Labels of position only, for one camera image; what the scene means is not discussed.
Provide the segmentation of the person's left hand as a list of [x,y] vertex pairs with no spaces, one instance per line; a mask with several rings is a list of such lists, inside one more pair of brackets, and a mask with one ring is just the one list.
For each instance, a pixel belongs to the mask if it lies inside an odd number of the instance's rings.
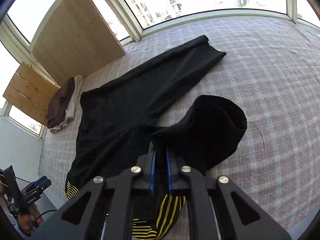
[[38,217],[38,220],[35,223],[38,226],[41,226],[44,223],[44,220],[41,217],[41,214],[40,214],[36,204],[32,204],[31,206],[29,206],[29,212],[30,212],[30,214],[18,215],[18,224],[23,229],[24,232],[32,234],[33,227],[31,227],[31,226],[32,226],[33,222],[35,221],[35,219]]

